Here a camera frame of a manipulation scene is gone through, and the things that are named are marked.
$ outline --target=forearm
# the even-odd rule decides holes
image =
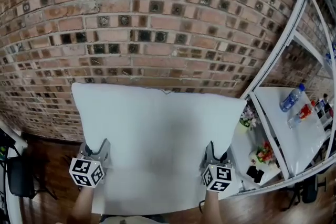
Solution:
[[[90,224],[93,201],[93,188],[83,187],[75,206],[68,217],[67,224]]]
[[[218,193],[207,191],[200,224],[222,224],[220,216]]]

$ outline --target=black cable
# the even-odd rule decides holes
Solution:
[[[202,214],[203,214],[203,212],[202,212],[202,208],[201,208],[201,203],[203,203],[203,202],[205,202],[205,200],[202,200],[198,203],[198,208],[199,208],[199,210]]]

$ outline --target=blue bottle cap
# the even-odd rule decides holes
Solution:
[[[299,85],[299,89],[300,89],[301,91],[304,91],[304,90],[306,89],[306,87],[305,87],[305,85],[303,85],[302,83],[300,83],[300,85]]]

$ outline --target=black chair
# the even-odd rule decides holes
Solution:
[[[18,155],[17,157],[6,158],[3,161],[3,168],[8,176],[9,190],[13,195],[33,199],[38,192],[47,192],[52,198],[57,200],[56,195],[46,187],[42,180],[35,176],[33,172],[33,160],[27,156],[22,157],[15,148],[15,140],[1,129],[0,145],[14,149]],[[34,179],[40,185],[40,189],[38,190],[35,190]]]
[[[301,202],[301,196],[302,196],[302,202],[304,204],[309,204],[311,202],[314,202],[317,198],[318,188],[324,187],[324,192],[327,188],[327,179],[325,178],[323,182],[318,183],[317,175],[313,175],[311,177],[308,177],[302,182],[296,183],[294,187],[291,188],[283,188],[282,191],[292,191],[294,192],[294,195],[292,199],[290,200],[289,206],[286,208],[282,208],[281,211],[287,211],[293,204],[297,205]]]

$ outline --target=wooden floor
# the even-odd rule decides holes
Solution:
[[[45,171],[39,172],[45,173],[47,186],[59,199],[55,201],[45,193],[38,194],[33,200],[23,198],[20,206],[24,224],[65,223],[79,191],[69,175],[68,164],[63,157],[75,156],[79,146],[36,139],[29,140],[28,145],[28,152],[34,158],[50,160]],[[332,167],[320,177],[327,177],[327,192],[320,189],[316,202],[300,203],[286,212],[281,212],[280,208],[288,204],[291,195],[283,191],[223,200],[220,205],[224,223],[329,224],[335,205],[335,176],[336,169]],[[171,224],[192,224],[198,223],[200,212],[195,208],[167,214],[165,217]],[[98,223],[99,219],[100,216],[94,215],[92,223]]]

